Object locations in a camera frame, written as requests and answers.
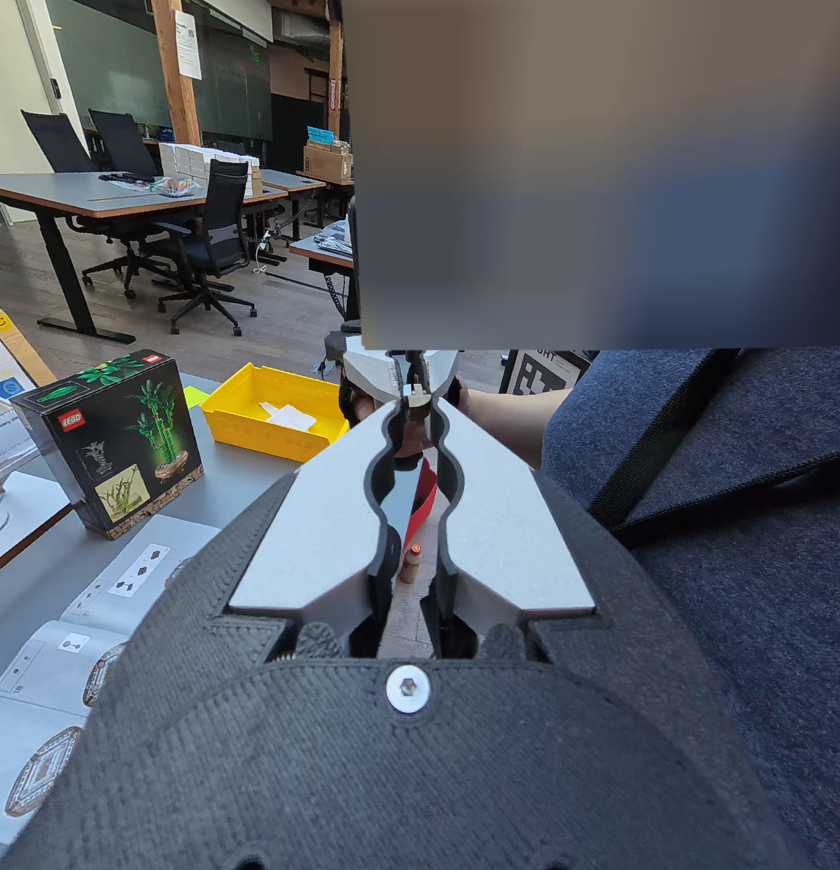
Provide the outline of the wooden post with paper notice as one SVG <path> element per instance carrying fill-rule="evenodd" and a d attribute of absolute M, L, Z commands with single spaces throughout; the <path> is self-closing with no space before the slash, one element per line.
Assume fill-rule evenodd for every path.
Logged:
<path fill-rule="evenodd" d="M 182 2 L 153 1 L 152 8 L 175 141 L 201 146 L 194 80 L 183 77 L 178 67 L 174 10 L 184 11 Z"/>

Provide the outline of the black lego set box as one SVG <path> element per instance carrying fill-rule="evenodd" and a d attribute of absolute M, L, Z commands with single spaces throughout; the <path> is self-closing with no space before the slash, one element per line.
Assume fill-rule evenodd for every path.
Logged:
<path fill-rule="evenodd" d="M 125 534 L 203 474 L 175 360 L 139 350 L 11 403 L 83 524 Z"/>

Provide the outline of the white paper notice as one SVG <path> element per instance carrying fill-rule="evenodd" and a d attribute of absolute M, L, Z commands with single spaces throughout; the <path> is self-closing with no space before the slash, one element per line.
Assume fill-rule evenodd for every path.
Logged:
<path fill-rule="evenodd" d="M 175 39 L 179 72 L 183 77 L 203 78 L 199 56 L 197 24 L 194 16 L 175 9 Z"/>

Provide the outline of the red plastic piece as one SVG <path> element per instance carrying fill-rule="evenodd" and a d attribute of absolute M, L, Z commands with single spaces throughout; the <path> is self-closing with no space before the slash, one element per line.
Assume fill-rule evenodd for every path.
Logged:
<path fill-rule="evenodd" d="M 404 538 L 404 550 L 413 546 L 414 538 L 428 520 L 438 491 L 436 471 L 426 456 L 421 455 L 421 459 L 422 463 L 419 465 L 419 477 L 414 492 L 414 504 Z"/>

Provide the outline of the black white marker tag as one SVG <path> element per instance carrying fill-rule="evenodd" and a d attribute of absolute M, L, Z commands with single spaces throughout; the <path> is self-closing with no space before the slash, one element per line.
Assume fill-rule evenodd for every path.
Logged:
<path fill-rule="evenodd" d="M 504 363 L 499 392 L 537 395 L 572 389 L 593 357 L 572 351 L 511 350 Z"/>

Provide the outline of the pile of dark packets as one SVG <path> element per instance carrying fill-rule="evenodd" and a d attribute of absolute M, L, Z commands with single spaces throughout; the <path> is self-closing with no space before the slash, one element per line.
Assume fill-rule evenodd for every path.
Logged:
<path fill-rule="evenodd" d="M 345 258 L 353 258 L 350 224 L 347 219 L 328 224 L 313 236 L 313 241 L 324 251 Z"/>

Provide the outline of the white board with wooden edge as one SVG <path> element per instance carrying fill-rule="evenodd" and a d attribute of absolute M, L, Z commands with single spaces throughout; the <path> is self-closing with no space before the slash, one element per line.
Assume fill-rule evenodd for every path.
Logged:
<path fill-rule="evenodd" d="M 11 473 L 0 487 L 0 570 L 72 509 L 58 483 Z"/>

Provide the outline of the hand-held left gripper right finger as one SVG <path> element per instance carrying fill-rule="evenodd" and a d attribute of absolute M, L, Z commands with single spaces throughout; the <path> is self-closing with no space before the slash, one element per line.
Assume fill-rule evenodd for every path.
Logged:
<path fill-rule="evenodd" d="M 436 597 L 443 620 L 525 622 L 595 608 L 540 478 L 448 402 L 429 414 L 438 484 Z"/>

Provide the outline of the yellow plastic bin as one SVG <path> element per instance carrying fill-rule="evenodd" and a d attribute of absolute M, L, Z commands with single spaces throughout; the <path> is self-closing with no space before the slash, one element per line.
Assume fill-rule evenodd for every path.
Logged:
<path fill-rule="evenodd" d="M 214 440 L 303 463 L 341 438 L 349 424 L 339 387 L 317 378 L 246 364 L 201 405 Z M 316 418 L 308 432 L 267 423 L 260 407 L 291 405 Z"/>

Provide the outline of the grey desk with wooden edge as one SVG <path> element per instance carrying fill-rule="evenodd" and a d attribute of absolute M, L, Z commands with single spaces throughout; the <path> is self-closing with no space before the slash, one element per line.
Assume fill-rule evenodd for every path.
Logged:
<path fill-rule="evenodd" d="M 317 184 L 317 187 L 311 189 L 306 187 L 304 192 L 296 195 L 294 202 L 294 237 L 299 238 L 299 225 L 302 222 L 308 223 L 309 218 L 305 217 L 308 209 L 316 213 L 316 222 L 309 225 L 323 228 L 326 218 L 326 209 L 329 203 L 335 204 L 335 219 L 342 219 L 347 216 L 349 200 L 354 195 L 354 180 L 329 180 L 320 178 L 319 174 L 312 173 L 307 170 L 299 170 L 296 175 L 305 179 L 309 183 Z"/>
<path fill-rule="evenodd" d="M 72 319 L 41 317 L 38 324 L 66 332 L 101 338 L 122 344 L 135 341 L 133 335 L 99 329 L 88 309 L 71 256 L 56 224 L 58 218 L 82 216 L 113 221 L 156 212 L 200 213 L 206 195 L 169 198 L 153 192 L 132 192 L 100 179 L 99 173 L 33 173 L 0 175 L 0 203 L 34 212 L 45 247 Z"/>
<path fill-rule="evenodd" d="M 317 179 L 306 178 L 276 169 L 262 169 L 265 192 L 276 190 L 286 193 L 286 198 L 277 200 L 273 206 L 257 218 L 258 250 L 261 264 L 279 266 L 286 256 L 279 255 L 279 243 L 288 246 L 301 240 L 301 223 L 309 208 L 322 202 L 327 184 Z"/>

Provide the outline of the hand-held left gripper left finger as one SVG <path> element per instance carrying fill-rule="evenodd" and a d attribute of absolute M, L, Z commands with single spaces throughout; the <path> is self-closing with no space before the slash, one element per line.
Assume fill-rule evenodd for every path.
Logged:
<path fill-rule="evenodd" d="M 403 433 L 388 402 L 295 473 L 229 605 L 306 624 L 385 621 L 398 536 L 382 502 Z"/>

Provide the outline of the brown cardboard box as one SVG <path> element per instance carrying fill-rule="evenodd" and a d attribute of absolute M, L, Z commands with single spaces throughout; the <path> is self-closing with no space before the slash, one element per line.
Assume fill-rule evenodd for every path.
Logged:
<path fill-rule="evenodd" d="M 309 142 L 303 149 L 303 172 L 310 178 L 334 184 L 352 182 L 350 145 L 336 141 L 331 145 Z"/>

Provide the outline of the black mesh office chair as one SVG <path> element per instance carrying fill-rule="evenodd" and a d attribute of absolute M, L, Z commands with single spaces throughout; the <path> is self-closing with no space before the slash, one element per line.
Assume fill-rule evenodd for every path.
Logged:
<path fill-rule="evenodd" d="M 130 173 L 134 180 L 141 179 L 147 183 L 155 180 L 155 164 L 147 151 L 137 125 L 129 114 L 115 114 L 90 110 L 103 144 L 107 149 L 111 164 L 118 173 Z M 135 299 L 131 289 L 131 279 L 141 268 L 153 271 L 161 277 L 174 277 L 171 270 L 165 270 L 150 259 L 147 251 L 147 238 L 160 235 L 164 231 L 154 225 L 154 221 L 179 223 L 179 213 L 165 216 L 155 214 L 153 217 L 133 215 L 117 217 L 108 221 L 94 221 L 87 217 L 78 218 L 77 232 L 97 234 L 107 237 L 108 242 L 117 238 L 124 245 L 126 254 L 110 260 L 99 266 L 89 267 L 81 272 L 85 285 L 92 286 L 90 274 L 111 270 L 116 274 L 124 274 L 124 294 L 129 299 Z"/>
<path fill-rule="evenodd" d="M 232 323 L 235 336 L 241 336 L 242 331 L 235 317 L 223 307 L 224 302 L 247 306 L 252 318 L 258 315 L 253 302 L 223 293 L 208 282 L 209 277 L 223 277 L 250 264 L 248 239 L 241 226 L 247 179 L 247 164 L 214 159 L 210 163 L 206 202 L 194 228 L 155 223 L 168 238 L 153 241 L 147 251 L 175 262 L 182 288 L 181 292 L 160 298 L 157 309 L 165 312 L 166 302 L 186 300 L 171 319 L 172 334 L 180 332 L 178 320 L 199 305 L 218 310 Z"/>
<path fill-rule="evenodd" d="M 66 114 L 20 113 L 55 173 L 99 170 Z"/>

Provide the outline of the person's right hand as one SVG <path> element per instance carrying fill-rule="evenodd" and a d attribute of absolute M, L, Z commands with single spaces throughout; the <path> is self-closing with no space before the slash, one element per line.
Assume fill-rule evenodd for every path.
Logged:
<path fill-rule="evenodd" d="M 380 406 L 380 403 L 365 392 L 353 387 L 351 393 L 351 408 L 356 419 L 361 422 Z M 450 404 L 460 411 L 469 412 L 469 387 L 464 379 L 456 376 L 445 395 Z M 401 448 L 394 453 L 396 459 L 414 457 L 432 447 L 424 422 L 406 420 L 403 429 Z"/>

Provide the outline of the white instruction booklet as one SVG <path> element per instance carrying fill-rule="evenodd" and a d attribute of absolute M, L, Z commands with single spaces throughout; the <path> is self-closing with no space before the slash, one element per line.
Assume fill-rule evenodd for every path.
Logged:
<path fill-rule="evenodd" d="M 65 769 L 103 686 L 164 587 L 218 529 L 158 515 L 41 625 L 0 675 L 0 844 Z"/>

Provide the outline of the wooden post with red sign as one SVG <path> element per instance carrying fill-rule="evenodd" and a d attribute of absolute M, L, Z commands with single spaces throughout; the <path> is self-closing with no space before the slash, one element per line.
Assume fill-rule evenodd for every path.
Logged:
<path fill-rule="evenodd" d="M 340 117 L 342 104 L 342 68 L 344 60 L 344 32 L 340 20 L 329 20 L 327 128 L 340 140 Z"/>

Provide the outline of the white paper slip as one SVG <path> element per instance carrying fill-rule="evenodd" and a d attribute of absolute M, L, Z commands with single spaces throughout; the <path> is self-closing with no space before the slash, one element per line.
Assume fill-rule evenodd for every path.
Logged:
<path fill-rule="evenodd" d="M 308 432 L 317 423 L 315 417 L 291 406 L 276 407 L 268 402 L 261 402 L 260 407 L 266 414 L 266 422 L 282 428 Z"/>

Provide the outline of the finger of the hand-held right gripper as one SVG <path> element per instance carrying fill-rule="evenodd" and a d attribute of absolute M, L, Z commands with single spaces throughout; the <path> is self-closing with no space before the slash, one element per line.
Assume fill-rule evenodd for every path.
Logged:
<path fill-rule="evenodd" d="M 447 393 L 455 376 L 460 352 L 426 350 L 419 356 L 419 375 L 423 389 L 433 397 Z"/>
<path fill-rule="evenodd" d="M 374 399 L 401 399 L 399 363 L 386 352 L 346 350 L 342 369 L 349 383 Z"/>

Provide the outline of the printed info sheet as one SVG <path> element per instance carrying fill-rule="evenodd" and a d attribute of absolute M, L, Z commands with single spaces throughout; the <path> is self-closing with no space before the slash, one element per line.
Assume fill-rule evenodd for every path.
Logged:
<path fill-rule="evenodd" d="M 55 375 L 0 309 L 0 477 L 38 454 L 10 399 L 55 381 Z"/>

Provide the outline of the grey desk with black legs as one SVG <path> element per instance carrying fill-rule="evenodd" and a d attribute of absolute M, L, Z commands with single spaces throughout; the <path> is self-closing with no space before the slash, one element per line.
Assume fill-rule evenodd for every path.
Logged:
<path fill-rule="evenodd" d="M 344 321 L 360 321 L 358 280 L 354 260 L 318 247 L 313 236 L 290 245 L 290 251 L 308 259 L 308 268 L 322 275 L 326 290 Z"/>

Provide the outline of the stack of white boxes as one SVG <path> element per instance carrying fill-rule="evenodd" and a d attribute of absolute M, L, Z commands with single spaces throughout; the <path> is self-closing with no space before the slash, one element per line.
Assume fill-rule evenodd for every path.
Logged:
<path fill-rule="evenodd" d="M 239 155 L 230 151 L 195 145 L 159 142 L 160 161 L 164 176 L 172 179 L 188 179 L 201 190 L 208 190 L 210 163 L 248 164 L 245 200 L 263 194 L 262 172 L 259 158 Z"/>

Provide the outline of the person's right forearm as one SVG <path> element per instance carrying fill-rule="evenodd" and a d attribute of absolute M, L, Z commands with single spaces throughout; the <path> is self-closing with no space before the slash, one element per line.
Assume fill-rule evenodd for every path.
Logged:
<path fill-rule="evenodd" d="M 540 469 L 546 426 L 571 389 L 523 396 L 460 384 L 458 409 L 529 466 Z"/>

